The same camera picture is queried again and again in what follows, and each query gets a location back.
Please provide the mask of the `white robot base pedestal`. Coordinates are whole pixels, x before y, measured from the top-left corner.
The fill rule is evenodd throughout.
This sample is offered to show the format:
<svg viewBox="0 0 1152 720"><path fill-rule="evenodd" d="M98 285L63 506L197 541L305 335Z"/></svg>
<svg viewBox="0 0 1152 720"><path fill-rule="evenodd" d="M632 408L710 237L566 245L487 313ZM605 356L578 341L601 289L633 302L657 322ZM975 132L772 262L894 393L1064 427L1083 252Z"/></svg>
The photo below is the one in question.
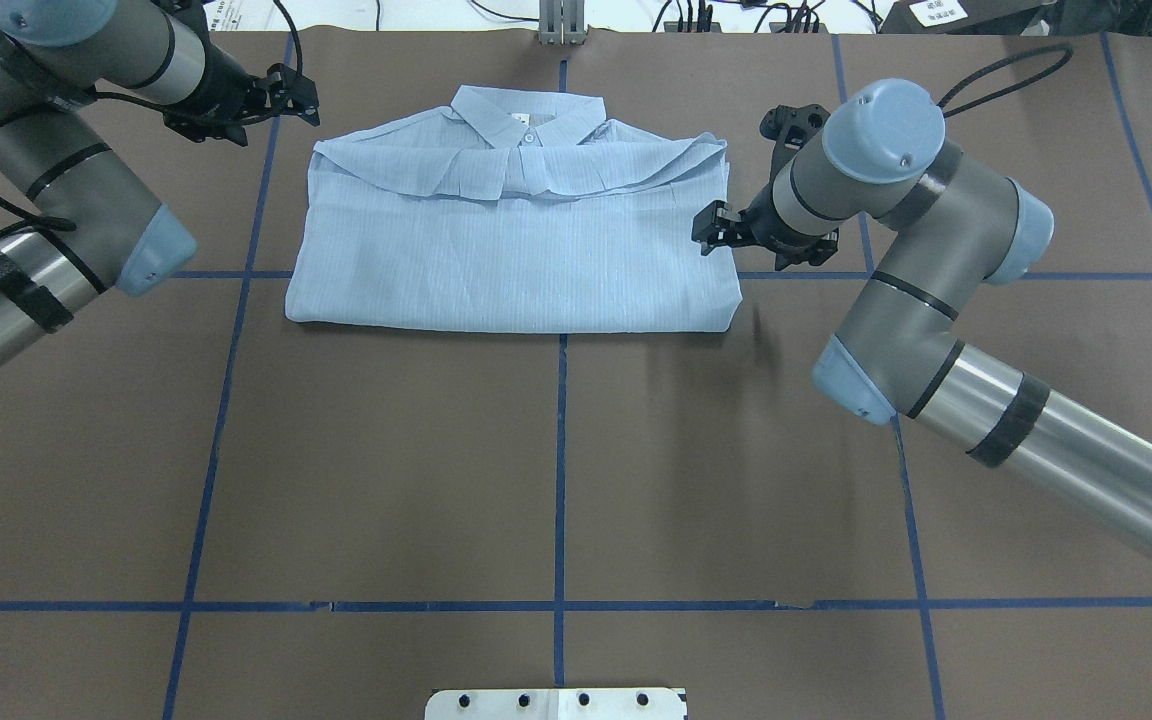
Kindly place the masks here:
<svg viewBox="0 0 1152 720"><path fill-rule="evenodd" d="M447 689L431 694L425 719L687 719L684 689L584 687Z"/></svg>

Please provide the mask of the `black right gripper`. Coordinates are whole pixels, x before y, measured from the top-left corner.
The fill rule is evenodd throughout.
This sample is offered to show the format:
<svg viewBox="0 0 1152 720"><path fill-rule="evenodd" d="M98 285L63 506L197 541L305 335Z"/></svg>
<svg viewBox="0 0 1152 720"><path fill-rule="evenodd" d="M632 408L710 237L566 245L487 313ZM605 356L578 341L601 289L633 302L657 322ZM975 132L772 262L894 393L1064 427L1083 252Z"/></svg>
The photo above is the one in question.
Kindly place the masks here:
<svg viewBox="0 0 1152 720"><path fill-rule="evenodd" d="M791 265L820 266L838 252L838 232L823 236L796 232L768 202L744 210L732 209L726 200L712 200L692 219L691 241L703 256L717 249L759 247L774 255L774 270Z"/></svg>

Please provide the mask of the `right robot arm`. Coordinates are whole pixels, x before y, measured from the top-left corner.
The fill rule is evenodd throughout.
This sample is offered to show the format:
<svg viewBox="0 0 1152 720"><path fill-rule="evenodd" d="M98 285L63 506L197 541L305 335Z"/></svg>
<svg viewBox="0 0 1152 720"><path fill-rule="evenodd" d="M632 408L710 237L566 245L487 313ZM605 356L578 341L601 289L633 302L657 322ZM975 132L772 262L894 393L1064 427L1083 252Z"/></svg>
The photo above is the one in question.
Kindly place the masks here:
<svg viewBox="0 0 1152 720"><path fill-rule="evenodd" d="M1053 214L948 141L925 88L861 88L748 209L704 206L691 238L703 253L761 247L778 270L817 266L861 214L895 238L814 363L814 387L869 423L919 420L1152 560L1152 444L954 332L980 286L1011 283L1041 258Z"/></svg>

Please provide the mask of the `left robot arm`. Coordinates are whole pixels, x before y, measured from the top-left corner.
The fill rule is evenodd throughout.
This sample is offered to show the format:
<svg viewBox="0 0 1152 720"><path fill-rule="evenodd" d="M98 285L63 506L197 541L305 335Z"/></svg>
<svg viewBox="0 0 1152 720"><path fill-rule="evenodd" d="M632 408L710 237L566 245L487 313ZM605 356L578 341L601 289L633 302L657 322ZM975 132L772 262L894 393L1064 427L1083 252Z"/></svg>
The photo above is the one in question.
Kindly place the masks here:
<svg viewBox="0 0 1152 720"><path fill-rule="evenodd" d="M0 1L0 366L101 293L141 297L196 253L191 233L81 118L96 101L156 111L179 136L247 145L274 118L320 123L294 65L248 73L200 1Z"/></svg>

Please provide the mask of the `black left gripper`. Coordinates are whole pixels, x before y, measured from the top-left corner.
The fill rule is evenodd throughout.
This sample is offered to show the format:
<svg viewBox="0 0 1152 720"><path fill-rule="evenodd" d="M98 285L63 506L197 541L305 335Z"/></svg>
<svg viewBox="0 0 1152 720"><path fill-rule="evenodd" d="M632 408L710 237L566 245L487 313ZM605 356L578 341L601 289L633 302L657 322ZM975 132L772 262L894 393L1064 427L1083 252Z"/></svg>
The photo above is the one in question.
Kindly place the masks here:
<svg viewBox="0 0 1152 720"><path fill-rule="evenodd" d="M200 85L162 113L164 126L187 141L223 138L247 147L247 126L271 118L300 118L319 127L314 82L288 65L270 65L266 76L252 76L228 55L207 55Z"/></svg>

